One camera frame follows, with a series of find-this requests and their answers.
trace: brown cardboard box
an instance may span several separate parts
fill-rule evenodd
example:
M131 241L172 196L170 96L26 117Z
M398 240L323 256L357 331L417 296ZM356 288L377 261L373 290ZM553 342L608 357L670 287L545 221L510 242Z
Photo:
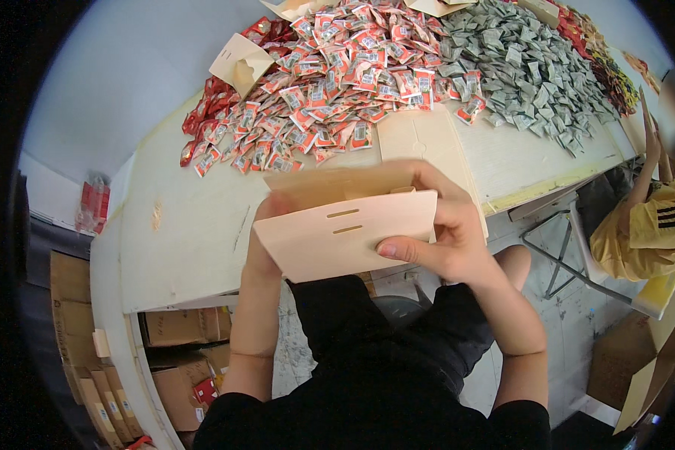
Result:
M88 414L93 421L95 429L105 439L105 442L108 443L111 449L123 449L124 446L120 442L120 438L117 437L117 433L115 433L115 427L113 427L108 412L100 400L95 383L91 378L80 378L80 386L83 399L85 400L85 407L88 409Z
M550 28L558 28L560 24L560 9L547 0L517 0L517 5L529 9L542 23Z
M130 431L127 429L125 420L122 418L122 412L117 406L117 401L113 391L110 389L110 384L108 383L108 377L105 372L101 370L93 370L90 372L90 375L95 382L95 386L98 388L98 394L100 395L100 400L105 407L105 410L110 416L110 421L115 427L115 433L117 437L120 438L120 441L124 443L133 442L134 439L130 435Z
M205 417L207 405L193 394L193 387L211 378L207 360L200 354L152 361L155 389L177 431L195 431Z
M675 368L675 293L662 319L631 312L592 349L587 394L620 410L615 434L650 408Z
M89 262L52 252L50 297L55 338L67 384L75 402L81 405L80 376L75 370L80 367L97 368L100 364L92 338L95 325L90 305Z
M150 347L207 344L230 338L230 313L225 307L145 312Z
M226 343L221 346L201 348L200 354L207 358L213 378L215 379L215 388L219 394L222 381L227 372L227 366L230 363L230 344Z
M140 427L140 424L137 422L135 413L132 411L130 403L127 401L127 396L125 391L122 389L122 383L120 382L120 376L117 374L117 369L113 366L106 366L103 368L105 375L108 377L108 383L110 384L110 390L115 395L117 400L117 406L120 409L122 418L125 420L125 425L130 431L130 436L137 439L143 436L143 429Z

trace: pile of candies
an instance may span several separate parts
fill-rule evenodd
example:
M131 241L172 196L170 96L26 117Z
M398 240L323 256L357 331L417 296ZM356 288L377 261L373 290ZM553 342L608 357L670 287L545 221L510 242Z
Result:
M244 102L208 79L183 124L196 138L180 157L187 166L200 156L200 176L217 161L232 161L243 174L297 171L297 152L319 166L370 148L373 124L388 114L429 111L449 99L466 102L455 115L468 125L488 108L495 127L530 129L573 156L593 134L589 116L615 114L569 41L500 0L481 0L442 21L402 0L341 0L288 27L263 18L243 35L276 64ZM219 147L228 136L230 145Z
M492 111L486 119L495 127L508 123L555 139L575 156L583 138L594 135L590 116L603 123L617 118L590 61L530 11L481 0L442 23L450 38L441 41L446 64L438 72L454 77L478 69L477 98L485 100L475 107Z
M573 48L585 59L592 61L592 72L603 85L603 95L622 116L635 114L640 100L632 81L618 67L608 52L605 38L586 14L570 6L550 0L560 8L560 36L572 41Z

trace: beige paper box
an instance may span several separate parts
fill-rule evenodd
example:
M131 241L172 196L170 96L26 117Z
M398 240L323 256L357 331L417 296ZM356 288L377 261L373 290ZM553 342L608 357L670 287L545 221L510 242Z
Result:
M279 17L294 22L298 17L304 16L308 9L315 11L325 5L336 5L338 0L285 0L277 5L260 0L260 3L267 6L270 11Z
M377 125L380 154L383 161L424 159L468 191L480 214L482 232L487 240L487 224L480 197L453 123L454 119L442 103L435 103L433 111L392 114Z
M444 4L438 0L405 0L405 5L415 11L420 11L435 17L442 17L445 14L467 8L468 6L477 3L477 1L478 0L451 0L448 2L449 4Z
M258 45L235 33L210 66L210 73L245 98L275 60Z
M253 224L265 249L292 282L308 282L403 264L377 254L391 236L428 242L435 191L393 192L412 176L385 168L315 170L266 178L296 210Z

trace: red package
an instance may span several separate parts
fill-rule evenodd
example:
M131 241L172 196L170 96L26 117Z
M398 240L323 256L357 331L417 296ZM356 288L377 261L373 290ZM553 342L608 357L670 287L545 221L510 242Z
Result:
M183 151L180 152L180 167L187 167L190 161L193 159L195 154L195 147L198 145L198 141L193 139L183 147Z

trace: wall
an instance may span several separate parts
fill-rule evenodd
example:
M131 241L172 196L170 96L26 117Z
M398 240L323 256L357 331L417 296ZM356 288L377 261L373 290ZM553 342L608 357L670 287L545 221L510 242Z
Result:
M115 175L204 85L230 36L268 13L258 0L96 1L45 77L23 152L77 183Z

